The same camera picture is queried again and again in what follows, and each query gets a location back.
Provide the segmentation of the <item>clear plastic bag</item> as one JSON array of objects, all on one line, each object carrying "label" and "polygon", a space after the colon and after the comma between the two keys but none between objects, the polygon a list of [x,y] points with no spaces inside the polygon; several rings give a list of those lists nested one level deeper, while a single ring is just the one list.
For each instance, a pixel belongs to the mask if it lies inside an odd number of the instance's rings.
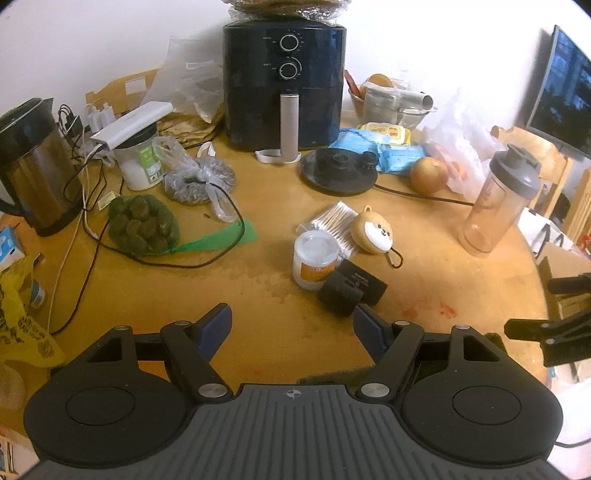
[{"label": "clear plastic bag", "polygon": [[141,104],[168,102],[176,113],[211,124],[223,100],[221,40],[171,37]]}]

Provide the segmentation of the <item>bagged flatbread stack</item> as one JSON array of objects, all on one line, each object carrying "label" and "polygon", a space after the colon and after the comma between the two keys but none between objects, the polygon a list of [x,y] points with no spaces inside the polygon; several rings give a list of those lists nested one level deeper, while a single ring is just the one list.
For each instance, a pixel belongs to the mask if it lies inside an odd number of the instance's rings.
[{"label": "bagged flatbread stack", "polygon": [[349,7],[349,0],[229,0],[232,20],[297,18],[329,24]]}]

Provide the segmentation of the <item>white power bank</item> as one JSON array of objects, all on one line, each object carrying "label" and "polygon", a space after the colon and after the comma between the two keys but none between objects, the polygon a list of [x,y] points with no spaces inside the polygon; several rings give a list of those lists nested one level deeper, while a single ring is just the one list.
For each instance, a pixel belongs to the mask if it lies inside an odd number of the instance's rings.
[{"label": "white power bank", "polygon": [[90,139],[113,150],[172,111],[173,106],[169,102],[149,101],[107,125]]}]

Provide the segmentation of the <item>clear bag of dark seeds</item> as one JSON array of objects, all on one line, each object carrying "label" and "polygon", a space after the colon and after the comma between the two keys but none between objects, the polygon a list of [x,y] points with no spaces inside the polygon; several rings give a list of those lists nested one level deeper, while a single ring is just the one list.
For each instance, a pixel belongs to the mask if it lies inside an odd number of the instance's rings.
[{"label": "clear bag of dark seeds", "polygon": [[202,144],[194,156],[170,136],[156,136],[151,146],[164,166],[163,190],[170,200],[187,206],[210,203],[218,220],[238,220],[230,203],[231,191],[238,183],[235,171],[217,157],[211,141]]}]

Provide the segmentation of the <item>white orange lidded jar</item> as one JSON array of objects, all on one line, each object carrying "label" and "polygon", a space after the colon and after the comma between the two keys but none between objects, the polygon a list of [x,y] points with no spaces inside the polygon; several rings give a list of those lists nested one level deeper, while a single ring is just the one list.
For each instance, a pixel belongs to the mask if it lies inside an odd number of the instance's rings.
[{"label": "white orange lidded jar", "polygon": [[301,233],[294,241],[293,278],[298,286],[318,291],[335,270],[339,244],[331,234],[319,230]]}]

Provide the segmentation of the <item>bear face round pouch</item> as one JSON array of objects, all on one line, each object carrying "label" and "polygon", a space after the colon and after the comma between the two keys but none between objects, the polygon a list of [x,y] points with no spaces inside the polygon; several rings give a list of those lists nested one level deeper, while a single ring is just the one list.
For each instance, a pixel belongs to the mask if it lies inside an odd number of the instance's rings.
[{"label": "bear face round pouch", "polygon": [[403,266],[404,257],[394,248],[391,224],[370,205],[366,205],[353,219],[351,236],[363,251],[373,255],[385,255],[393,269]]}]

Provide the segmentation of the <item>blue wet wipes pack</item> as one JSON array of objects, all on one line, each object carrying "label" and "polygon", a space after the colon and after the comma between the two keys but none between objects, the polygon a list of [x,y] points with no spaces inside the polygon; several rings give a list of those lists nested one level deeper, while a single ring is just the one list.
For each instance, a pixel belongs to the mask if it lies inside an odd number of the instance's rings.
[{"label": "blue wet wipes pack", "polygon": [[420,145],[396,145],[393,137],[368,130],[344,128],[329,148],[365,152],[377,156],[377,170],[381,173],[408,176],[415,162],[427,156]]}]

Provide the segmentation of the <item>white plastic tub green label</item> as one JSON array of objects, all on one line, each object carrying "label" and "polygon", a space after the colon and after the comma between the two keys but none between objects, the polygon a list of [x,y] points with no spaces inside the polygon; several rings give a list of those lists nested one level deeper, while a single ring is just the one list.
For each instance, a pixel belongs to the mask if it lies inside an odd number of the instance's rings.
[{"label": "white plastic tub green label", "polygon": [[145,127],[114,150],[124,183],[131,191],[148,190],[163,178],[163,167],[152,148],[157,135],[155,123]]}]

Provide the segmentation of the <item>wall television screen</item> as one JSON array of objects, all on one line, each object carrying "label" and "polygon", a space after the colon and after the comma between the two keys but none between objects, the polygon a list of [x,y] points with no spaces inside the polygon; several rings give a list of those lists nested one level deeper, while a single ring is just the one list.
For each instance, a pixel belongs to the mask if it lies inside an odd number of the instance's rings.
[{"label": "wall television screen", "polygon": [[590,59],[558,26],[526,129],[590,158]]}]

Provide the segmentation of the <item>black air fryer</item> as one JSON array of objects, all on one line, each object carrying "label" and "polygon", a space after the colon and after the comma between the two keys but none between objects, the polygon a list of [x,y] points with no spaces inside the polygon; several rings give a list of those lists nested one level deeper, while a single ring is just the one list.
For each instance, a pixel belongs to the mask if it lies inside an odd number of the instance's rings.
[{"label": "black air fryer", "polygon": [[224,121],[236,150],[280,146],[280,96],[297,94],[298,145],[324,147],[339,135],[346,28],[270,17],[222,28]]}]

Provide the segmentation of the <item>cotton swab pack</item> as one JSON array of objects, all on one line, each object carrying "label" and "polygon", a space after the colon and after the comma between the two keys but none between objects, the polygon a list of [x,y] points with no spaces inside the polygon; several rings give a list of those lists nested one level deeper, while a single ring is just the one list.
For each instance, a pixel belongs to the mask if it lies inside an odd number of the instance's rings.
[{"label": "cotton swab pack", "polygon": [[345,202],[339,201],[298,225],[295,231],[297,234],[311,230],[329,233],[339,245],[341,258],[349,260],[359,252],[359,247],[352,237],[352,225],[356,217],[358,212]]}]

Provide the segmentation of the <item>white shopping bag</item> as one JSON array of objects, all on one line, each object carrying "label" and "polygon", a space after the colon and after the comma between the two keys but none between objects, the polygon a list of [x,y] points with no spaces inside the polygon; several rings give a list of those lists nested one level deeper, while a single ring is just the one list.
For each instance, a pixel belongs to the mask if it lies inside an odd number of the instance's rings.
[{"label": "white shopping bag", "polygon": [[535,258],[538,258],[546,244],[570,250],[574,242],[551,220],[525,208],[517,220],[517,226]]}]

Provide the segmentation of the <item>black kettle base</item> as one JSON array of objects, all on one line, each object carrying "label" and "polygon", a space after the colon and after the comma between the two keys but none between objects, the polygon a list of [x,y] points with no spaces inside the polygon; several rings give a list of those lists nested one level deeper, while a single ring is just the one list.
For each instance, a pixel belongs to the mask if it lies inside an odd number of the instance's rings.
[{"label": "black kettle base", "polygon": [[370,190],[378,179],[378,157],[365,151],[325,148],[301,159],[300,176],[312,189],[332,196],[356,196]]}]

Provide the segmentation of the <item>wooden chair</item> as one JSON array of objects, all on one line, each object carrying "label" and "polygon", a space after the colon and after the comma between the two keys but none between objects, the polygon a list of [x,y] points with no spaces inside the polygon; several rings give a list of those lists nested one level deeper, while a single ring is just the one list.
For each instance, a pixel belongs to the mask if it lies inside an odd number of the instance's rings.
[{"label": "wooden chair", "polygon": [[[542,187],[528,206],[535,209],[542,199],[539,212],[550,218],[559,197],[566,192],[566,184],[573,170],[574,160],[562,154],[548,140],[519,127],[504,129],[493,126],[491,135],[502,144],[514,144],[524,148],[541,164],[539,173]],[[582,175],[583,186],[577,191],[569,212],[562,226],[562,231],[575,243],[579,244],[584,235],[590,234],[590,171]]]}]

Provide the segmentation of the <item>green net bag of fruit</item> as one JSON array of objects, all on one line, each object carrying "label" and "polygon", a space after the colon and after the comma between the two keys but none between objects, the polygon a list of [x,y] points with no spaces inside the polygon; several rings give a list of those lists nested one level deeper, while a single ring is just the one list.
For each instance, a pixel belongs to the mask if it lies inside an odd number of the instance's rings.
[{"label": "green net bag of fruit", "polygon": [[167,206],[149,194],[119,196],[112,200],[108,206],[108,235],[119,251],[135,257],[221,251],[257,239],[256,230],[245,220],[180,244],[176,218]]}]

